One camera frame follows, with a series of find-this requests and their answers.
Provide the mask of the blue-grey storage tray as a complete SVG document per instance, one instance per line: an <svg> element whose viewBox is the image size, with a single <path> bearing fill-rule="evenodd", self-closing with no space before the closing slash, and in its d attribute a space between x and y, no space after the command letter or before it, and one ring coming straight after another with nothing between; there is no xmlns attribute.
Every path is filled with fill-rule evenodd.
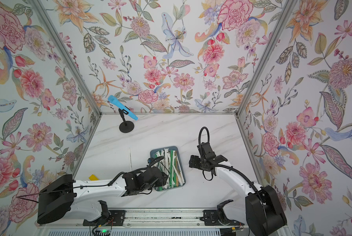
<svg viewBox="0 0 352 236"><path fill-rule="evenodd" d="M164 159L156 164L156 167L164 172L168 178L164 186L156 187L155 190L160 192L184 186L186 179L183 173L178 148L176 146L170 146L150 151L151 158L158 158L161 156L164 156Z"/></svg>

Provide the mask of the green straw group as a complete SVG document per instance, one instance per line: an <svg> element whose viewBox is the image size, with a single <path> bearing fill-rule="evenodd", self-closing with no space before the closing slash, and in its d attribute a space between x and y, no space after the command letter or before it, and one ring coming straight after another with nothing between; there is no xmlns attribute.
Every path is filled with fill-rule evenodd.
<svg viewBox="0 0 352 236"><path fill-rule="evenodd" d="M177 184L177 176L174 167L174 151L170 150L170 188L174 188Z"/></svg>

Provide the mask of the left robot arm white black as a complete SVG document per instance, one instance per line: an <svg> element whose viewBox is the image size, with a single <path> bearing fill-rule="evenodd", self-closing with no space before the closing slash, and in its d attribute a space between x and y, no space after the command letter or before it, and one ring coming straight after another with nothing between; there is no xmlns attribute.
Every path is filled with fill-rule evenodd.
<svg viewBox="0 0 352 236"><path fill-rule="evenodd" d="M166 185L167 179L168 175L154 166L120 172L112 180L81 181L64 175L40 191L37 223L49 224L65 217L102 224L111 216L104 198L150 193Z"/></svg>

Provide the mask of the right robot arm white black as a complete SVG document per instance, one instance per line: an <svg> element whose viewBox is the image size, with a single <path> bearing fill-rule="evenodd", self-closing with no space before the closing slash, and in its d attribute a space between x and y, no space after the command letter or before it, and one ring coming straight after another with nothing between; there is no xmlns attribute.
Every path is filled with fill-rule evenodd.
<svg viewBox="0 0 352 236"><path fill-rule="evenodd" d="M200 143L197 148L200 155L191 156L189 167L219 177L241 197L238 202L229 199L218 204L215 210L205 210L202 220L206 225L245 225L255 236L268 236L287 225L274 188L251 181L223 155L216 155L208 142Z"/></svg>

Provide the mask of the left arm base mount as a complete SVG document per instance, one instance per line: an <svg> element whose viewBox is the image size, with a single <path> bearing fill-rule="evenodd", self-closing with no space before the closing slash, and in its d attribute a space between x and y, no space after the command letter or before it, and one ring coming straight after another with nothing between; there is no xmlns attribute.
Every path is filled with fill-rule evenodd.
<svg viewBox="0 0 352 236"><path fill-rule="evenodd" d="M107 214L103 213L94 221L83 221L83 226L123 226L125 219L125 210L109 210Z"/></svg>

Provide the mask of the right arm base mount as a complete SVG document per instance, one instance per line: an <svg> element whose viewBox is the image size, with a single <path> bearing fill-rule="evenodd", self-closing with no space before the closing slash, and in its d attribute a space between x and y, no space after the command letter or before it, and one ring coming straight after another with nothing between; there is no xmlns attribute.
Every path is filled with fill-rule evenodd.
<svg viewBox="0 0 352 236"><path fill-rule="evenodd" d="M218 209L204 210L200 220L204 222L205 226L244 226L239 221L228 219L223 210Z"/></svg>

